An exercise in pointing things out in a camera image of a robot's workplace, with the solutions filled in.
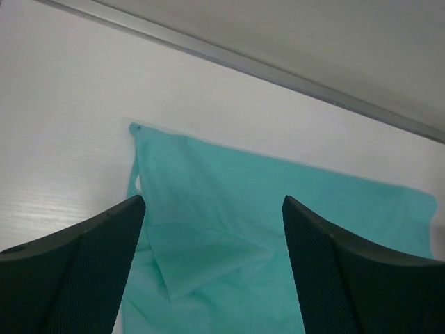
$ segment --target teal bag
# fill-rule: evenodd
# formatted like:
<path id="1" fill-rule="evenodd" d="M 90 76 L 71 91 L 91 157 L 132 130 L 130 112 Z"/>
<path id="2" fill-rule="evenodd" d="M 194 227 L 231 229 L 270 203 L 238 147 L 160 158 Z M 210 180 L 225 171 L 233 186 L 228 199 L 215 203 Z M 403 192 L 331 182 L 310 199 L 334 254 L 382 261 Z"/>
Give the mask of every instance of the teal bag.
<path id="1" fill-rule="evenodd" d="M 125 334 L 303 334 L 285 195 L 378 244 L 432 257 L 431 195 L 137 124 L 130 131 L 129 196 L 139 176 L 147 210 L 122 300 Z"/>

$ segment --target turquoise cloth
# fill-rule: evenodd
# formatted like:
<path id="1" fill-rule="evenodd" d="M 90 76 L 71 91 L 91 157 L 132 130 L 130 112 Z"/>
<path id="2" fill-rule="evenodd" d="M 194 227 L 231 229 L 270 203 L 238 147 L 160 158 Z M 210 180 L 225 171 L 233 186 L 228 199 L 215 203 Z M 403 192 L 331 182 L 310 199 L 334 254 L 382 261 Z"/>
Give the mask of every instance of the turquoise cloth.
<path id="1" fill-rule="evenodd" d="M 436 202 L 428 194 L 137 124 L 130 130 L 129 195 L 139 175 L 147 211 L 122 301 L 124 334 L 303 334 L 285 195 L 371 241 L 432 257 Z"/>

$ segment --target white wall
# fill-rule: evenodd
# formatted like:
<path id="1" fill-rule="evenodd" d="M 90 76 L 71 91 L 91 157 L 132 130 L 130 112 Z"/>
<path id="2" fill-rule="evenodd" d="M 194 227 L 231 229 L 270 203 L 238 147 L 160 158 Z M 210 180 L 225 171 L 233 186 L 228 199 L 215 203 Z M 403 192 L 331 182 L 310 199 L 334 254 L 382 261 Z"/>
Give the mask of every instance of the white wall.
<path id="1" fill-rule="evenodd" d="M 99 2 L 445 131 L 443 0 Z"/>
<path id="2" fill-rule="evenodd" d="M 123 200 L 132 120 L 424 190 L 445 223 L 444 145 L 32 0 L 5 0 L 0 248 Z"/>

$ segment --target turquoise fabric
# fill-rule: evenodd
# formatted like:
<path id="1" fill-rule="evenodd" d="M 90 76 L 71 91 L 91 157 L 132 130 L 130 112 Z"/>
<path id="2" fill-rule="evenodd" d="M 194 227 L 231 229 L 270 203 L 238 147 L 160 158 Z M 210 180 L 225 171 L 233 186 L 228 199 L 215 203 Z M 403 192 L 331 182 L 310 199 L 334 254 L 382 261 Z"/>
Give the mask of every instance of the turquoise fabric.
<path id="1" fill-rule="evenodd" d="M 296 333 L 285 195 L 358 235 L 432 257 L 425 193 L 130 126 L 147 204 L 122 301 L 125 334 Z"/>

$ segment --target white wood grain surface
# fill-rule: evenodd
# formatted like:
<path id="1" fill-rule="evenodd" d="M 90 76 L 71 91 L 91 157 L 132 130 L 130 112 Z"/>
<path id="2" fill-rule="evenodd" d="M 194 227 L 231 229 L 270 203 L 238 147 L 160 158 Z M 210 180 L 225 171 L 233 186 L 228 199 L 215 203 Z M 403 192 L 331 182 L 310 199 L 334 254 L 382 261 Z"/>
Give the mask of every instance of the white wood grain surface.
<path id="1" fill-rule="evenodd" d="M 436 196 L 435 223 L 445 223 L 445 146 L 32 0 L 5 0 L 0 249 L 123 200 L 133 120 L 414 187 Z M 443 240 L 432 229 L 437 257 Z"/>

